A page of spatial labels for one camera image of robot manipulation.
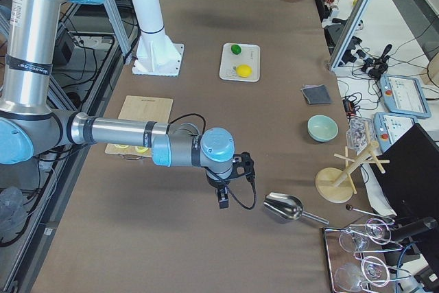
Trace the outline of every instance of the black monitor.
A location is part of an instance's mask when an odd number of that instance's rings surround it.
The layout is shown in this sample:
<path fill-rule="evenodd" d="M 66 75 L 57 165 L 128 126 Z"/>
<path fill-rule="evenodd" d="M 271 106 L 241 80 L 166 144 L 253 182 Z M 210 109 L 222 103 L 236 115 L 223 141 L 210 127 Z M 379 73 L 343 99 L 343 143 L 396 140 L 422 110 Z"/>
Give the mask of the black monitor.
<path fill-rule="evenodd" d="M 439 147 L 419 125 L 415 124 L 380 159 L 385 174 L 372 169 L 396 221 L 404 223 L 433 217 L 439 222 Z M 439 229 L 412 237 L 431 269 L 439 276 Z"/>

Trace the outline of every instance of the bowl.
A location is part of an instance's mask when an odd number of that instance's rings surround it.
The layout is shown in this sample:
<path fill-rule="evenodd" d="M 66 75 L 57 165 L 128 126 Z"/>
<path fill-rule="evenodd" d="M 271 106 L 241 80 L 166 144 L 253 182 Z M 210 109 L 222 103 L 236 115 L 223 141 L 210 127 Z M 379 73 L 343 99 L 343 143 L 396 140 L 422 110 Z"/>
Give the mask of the bowl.
<path fill-rule="evenodd" d="M 324 115 L 316 115 L 308 120 L 309 135 L 319 142 L 328 142 L 338 134 L 338 126 L 335 121 Z"/>

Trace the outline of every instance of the round wooden base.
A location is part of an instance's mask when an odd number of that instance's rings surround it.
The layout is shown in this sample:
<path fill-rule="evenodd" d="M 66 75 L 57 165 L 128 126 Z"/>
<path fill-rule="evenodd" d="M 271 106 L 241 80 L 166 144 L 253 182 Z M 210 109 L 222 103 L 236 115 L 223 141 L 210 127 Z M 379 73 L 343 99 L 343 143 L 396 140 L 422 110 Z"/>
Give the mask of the round wooden base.
<path fill-rule="evenodd" d="M 316 176 L 316 187 L 319 194 L 326 200 L 335 203 L 347 202 L 353 195 L 353 189 L 349 180 L 346 179 L 338 187 L 334 187 L 333 183 L 342 173 L 338 168 L 328 167 L 322 169 Z"/>

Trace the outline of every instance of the metal scoop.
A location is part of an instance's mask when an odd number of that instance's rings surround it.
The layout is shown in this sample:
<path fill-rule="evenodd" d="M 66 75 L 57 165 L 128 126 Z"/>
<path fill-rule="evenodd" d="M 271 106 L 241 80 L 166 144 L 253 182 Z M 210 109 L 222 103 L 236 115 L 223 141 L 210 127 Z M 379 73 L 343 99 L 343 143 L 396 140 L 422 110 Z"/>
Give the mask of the metal scoop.
<path fill-rule="evenodd" d="M 300 199 L 291 195 L 270 192 L 265 197 L 263 204 L 270 211 L 287 220 L 297 220 L 303 215 L 306 218 L 318 221 L 320 223 L 326 225 L 329 224 L 328 220 L 303 211 L 303 204 Z"/>

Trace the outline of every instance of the wooden cutting board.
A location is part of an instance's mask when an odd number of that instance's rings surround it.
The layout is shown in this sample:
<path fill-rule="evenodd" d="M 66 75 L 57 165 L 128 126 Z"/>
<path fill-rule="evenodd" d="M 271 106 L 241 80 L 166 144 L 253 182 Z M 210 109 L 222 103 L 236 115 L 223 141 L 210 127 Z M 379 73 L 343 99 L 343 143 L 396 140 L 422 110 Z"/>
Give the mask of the wooden cutting board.
<path fill-rule="evenodd" d="M 118 119 L 167 123 L 171 113 L 172 102 L 173 99 L 127 95 Z M 120 147 L 124 146 L 120 145 L 118 147 L 109 143 L 106 146 L 105 153 L 122 155 L 128 159 L 151 157 L 151 149 L 147 149 L 145 152 L 137 152 L 133 145 L 129 145 L 127 148 Z"/>

